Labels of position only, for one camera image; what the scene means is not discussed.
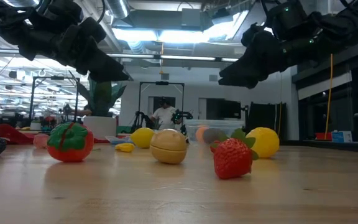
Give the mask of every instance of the toy tomato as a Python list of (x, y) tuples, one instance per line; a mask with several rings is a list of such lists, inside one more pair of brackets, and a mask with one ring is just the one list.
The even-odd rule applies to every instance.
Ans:
[(57, 126), (50, 133), (48, 152), (62, 162), (81, 162), (92, 151), (93, 133), (77, 123)]

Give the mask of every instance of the monitor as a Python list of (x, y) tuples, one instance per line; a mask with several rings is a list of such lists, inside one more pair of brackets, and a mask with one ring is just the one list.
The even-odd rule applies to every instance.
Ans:
[(241, 103), (236, 101), (222, 100), (219, 104), (219, 115), (222, 118), (241, 119)]

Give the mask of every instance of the toy strawberry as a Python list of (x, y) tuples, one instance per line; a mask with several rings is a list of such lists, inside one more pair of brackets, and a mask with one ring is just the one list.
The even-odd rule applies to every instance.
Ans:
[(254, 143), (255, 138), (246, 138), (245, 133), (237, 129), (230, 139), (213, 144), (216, 175), (220, 179), (230, 179), (251, 173), (252, 160), (258, 159), (258, 155), (250, 149)]

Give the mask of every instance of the white shirt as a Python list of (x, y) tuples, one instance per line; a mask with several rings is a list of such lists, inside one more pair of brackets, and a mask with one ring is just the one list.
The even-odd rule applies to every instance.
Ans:
[(175, 124), (171, 121), (172, 114), (174, 114), (175, 111), (176, 109), (170, 106), (166, 109), (159, 108), (154, 112), (153, 118), (158, 119), (158, 123), (160, 125), (159, 130), (168, 129), (168, 128), (175, 129)]

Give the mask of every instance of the robotic arm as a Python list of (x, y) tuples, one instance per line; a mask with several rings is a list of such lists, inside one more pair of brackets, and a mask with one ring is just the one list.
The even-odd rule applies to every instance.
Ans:
[(299, 0), (287, 0), (269, 11), (261, 2), (266, 22), (253, 24), (243, 33), (241, 43), (247, 50), (220, 72), (220, 85), (254, 88), (271, 73), (307, 60), (319, 62), (358, 43), (358, 0), (341, 0), (346, 8), (335, 16), (319, 12), (307, 16)]
[(72, 0), (49, 0), (34, 7), (13, 7), (0, 0), (0, 36), (28, 60), (43, 55), (76, 68), (96, 82), (128, 80), (124, 67), (98, 49), (106, 37), (91, 17), (83, 22), (81, 7)]

